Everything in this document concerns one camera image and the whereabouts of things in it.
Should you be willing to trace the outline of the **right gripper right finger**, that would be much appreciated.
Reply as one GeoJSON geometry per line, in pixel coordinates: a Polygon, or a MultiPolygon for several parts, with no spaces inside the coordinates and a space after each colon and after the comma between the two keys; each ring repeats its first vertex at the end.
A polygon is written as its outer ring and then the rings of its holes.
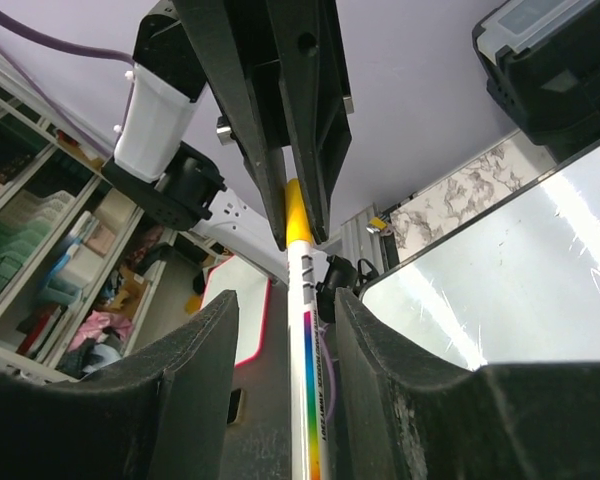
{"type": "Polygon", "coordinates": [[[335,314],[355,478],[600,479],[600,363],[469,371],[348,290],[335,314]]]}

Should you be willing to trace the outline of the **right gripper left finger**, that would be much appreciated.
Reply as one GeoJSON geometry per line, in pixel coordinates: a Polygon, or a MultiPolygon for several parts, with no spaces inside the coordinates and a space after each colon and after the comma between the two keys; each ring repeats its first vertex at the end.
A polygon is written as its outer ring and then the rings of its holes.
{"type": "Polygon", "coordinates": [[[187,324],[77,382],[0,371],[0,479],[215,479],[238,338],[226,290],[187,324]]]}

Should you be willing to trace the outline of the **yellow marker cap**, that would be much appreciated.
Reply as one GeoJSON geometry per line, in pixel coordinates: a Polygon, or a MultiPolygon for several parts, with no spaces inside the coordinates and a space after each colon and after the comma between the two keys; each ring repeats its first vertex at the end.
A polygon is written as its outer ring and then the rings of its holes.
{"type": "Polygon", "coordinates": [[[286,245],[302,240],[312,242],[307,212],[297,178],[291,179],[285,187],[286,245]]]}

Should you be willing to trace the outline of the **black framed whiteboard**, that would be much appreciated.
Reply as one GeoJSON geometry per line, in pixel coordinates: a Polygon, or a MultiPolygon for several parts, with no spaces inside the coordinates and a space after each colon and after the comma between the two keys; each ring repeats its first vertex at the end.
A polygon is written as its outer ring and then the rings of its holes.
{"type": "Polygon", "coordinates": [[[394,269],[362,300],[468,370],[600,361],[600,144],[394,269]]]}

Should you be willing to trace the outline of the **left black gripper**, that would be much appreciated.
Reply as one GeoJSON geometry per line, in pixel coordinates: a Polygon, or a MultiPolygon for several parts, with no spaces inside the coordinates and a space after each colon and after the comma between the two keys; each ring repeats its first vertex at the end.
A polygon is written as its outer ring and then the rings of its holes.
{"type": "Polygon", "coordinates": [[[285,244],[290,145],[309,227],[329,239],[331,199],[352,141],[351,88],[334,1],[176,1],[175,9],[285,244]]]}

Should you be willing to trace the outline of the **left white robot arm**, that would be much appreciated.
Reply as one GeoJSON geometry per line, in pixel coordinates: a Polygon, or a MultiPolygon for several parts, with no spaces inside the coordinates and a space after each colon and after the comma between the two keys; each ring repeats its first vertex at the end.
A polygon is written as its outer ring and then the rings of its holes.
{"type": "Polygon", "coordinates": [[[161,224],[212,218],[218,167],[184,141],[210,91],[257,187],[268,246],[286,244],[293,154],[311,239],[330,236],[332,195],[351,144],[351,89],[333,1],[161,1],[139,25],[129,110],[104,177],[161,224]]]}

